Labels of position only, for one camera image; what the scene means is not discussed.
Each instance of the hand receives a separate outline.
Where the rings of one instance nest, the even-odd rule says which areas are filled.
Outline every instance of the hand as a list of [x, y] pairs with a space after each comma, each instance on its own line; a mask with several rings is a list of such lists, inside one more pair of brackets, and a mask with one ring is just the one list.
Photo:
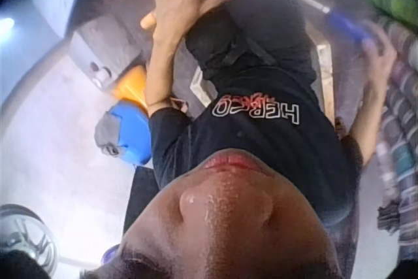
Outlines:
[[369, 82], [386, 90], [397, 52], [382, 28], [373, 22], [365, 22], [365, 24], [378, 36], [383, 45], [383, 51], [379, 53], [379, 49], [373, 40], [365, 40], [362, 43], [366, 54]]
[[205, 13], [229, 0], [155, 0], [154, 41], [178, 44]]

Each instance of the white floor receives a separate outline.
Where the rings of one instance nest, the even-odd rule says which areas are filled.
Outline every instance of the white floor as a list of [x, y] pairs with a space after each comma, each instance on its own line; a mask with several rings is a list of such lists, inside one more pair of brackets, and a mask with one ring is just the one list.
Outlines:
[[[78, 278], [121, 238], [133, 167], [96, 148], [97, 121], [115, 100], [65, 56], [30, 91], [1, 141], [1, 203], [36, 212], [57, 238], [55, 279]], [[353, 278], [385, 278], [394, 268], [396, 235], [376, 229], [378, 174], [361, 181], [361, 230]]]

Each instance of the lips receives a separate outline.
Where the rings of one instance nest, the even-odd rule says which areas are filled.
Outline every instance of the lips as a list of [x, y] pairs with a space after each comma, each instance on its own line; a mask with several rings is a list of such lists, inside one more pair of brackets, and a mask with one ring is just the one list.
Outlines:
[[240, 152], [220, 152], [209, 160], [205, 161], [202, 165], [203, 169], [220, 168], [222, 166], [233, 166], [241, 169], [249, 169], [253, 171], [263, 171], [263, 168], [259, 163], [248, 156], [247, 154]]

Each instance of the orange object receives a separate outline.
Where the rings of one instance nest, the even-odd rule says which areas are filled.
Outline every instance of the orange object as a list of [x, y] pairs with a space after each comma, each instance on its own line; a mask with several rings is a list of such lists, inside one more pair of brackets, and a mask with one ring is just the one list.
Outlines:
[[117, 99], [125, 99], [139, 104], [146, 112], [147, 106], [144, 95], [145, 83], [146, 71], [144, 67], [139, 65], [125, 74], [113, 90], [113, 95]]
[[155, 12], [151, 11], [145, 17], [142, 18], [141, 27], [143, 29], [151, 29], [157, 24], [157, 20], [155, 19]]

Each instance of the blue handle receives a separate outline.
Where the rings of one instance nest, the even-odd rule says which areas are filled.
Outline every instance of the blue handle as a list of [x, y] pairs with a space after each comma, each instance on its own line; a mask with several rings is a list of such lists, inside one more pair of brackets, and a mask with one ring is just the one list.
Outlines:
[[331, 10], [327, 14], [327, 20], [334, 28], [343, 33], [345, 36], [350, 37], [355, 42], [361, 42], [364, 39], [373, 38], [371, 34], [365, 30], [364, 27], [352, 22], [342, 13], [335, 10]]

